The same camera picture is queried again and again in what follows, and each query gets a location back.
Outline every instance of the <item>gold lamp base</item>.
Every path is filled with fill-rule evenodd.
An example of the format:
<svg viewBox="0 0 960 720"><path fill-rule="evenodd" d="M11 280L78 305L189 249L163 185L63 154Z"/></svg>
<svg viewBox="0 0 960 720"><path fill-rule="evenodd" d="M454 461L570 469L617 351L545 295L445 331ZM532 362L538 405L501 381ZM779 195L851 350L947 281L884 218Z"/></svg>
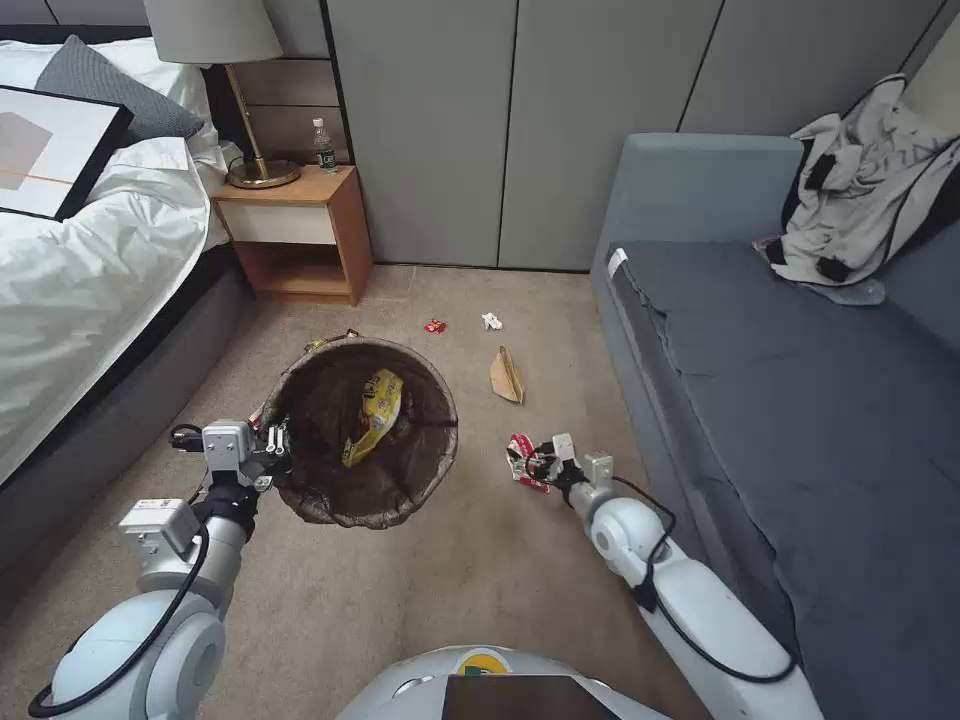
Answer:
<svg viewBox="0 0 960 720"><path fill-rule="evenodd" d="M244 160L231 166L227 182L246 190L286 185L300 177L300 166L289 160Z"/></svg>

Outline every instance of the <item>yellow snack bag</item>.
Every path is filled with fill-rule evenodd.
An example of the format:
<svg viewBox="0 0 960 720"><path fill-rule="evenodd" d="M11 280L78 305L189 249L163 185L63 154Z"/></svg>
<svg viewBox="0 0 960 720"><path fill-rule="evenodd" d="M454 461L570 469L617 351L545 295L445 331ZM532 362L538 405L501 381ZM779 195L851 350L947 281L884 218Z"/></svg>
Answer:
<svg viewBox="0 0 960 720"><path fill-rule="evenodd" d="M381 368L363 386L363 403L360 406L362 435L354 442L347 438L341 460L344 467L353 467L376 447L400 414L400 394L403 380L394 373Z"/></svg>

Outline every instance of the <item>water bottle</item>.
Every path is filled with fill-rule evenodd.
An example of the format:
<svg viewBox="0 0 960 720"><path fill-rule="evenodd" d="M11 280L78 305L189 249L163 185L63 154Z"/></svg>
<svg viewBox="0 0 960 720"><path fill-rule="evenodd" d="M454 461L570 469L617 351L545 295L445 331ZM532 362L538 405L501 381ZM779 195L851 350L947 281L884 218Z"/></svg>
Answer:
<svg viewBox="0 0 960 720"><path fill-rule="evenodd" d="M337 174L337 158L333 153L333 140L323 127L323 118L313 119L313 146L317 149L317 164L327 175Z"/></svg>

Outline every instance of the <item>framed artwork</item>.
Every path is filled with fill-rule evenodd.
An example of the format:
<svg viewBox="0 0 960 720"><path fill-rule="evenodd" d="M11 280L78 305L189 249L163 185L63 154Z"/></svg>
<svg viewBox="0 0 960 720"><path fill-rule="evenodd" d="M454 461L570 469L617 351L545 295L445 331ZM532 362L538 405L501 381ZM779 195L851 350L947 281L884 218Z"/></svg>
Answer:
<svg viewBox="0 0 960 720"><path fill-rule="evenodd" d="M131 120L123 105L0 85L0 211L72 217Z"/></svg>

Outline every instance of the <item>nightstand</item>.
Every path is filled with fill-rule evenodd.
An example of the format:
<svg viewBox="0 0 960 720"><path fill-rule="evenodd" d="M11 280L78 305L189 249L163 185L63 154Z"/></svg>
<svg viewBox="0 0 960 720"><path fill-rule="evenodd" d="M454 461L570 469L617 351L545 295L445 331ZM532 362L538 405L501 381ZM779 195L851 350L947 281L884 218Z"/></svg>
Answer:
<svg viewBox="0 0 960 720"><path fill-rule="evenodd" d="M370 238L356 168L336 175L306 166L299 180L266 190L224 185L216 212L259 298L360 301Z"/></svg>

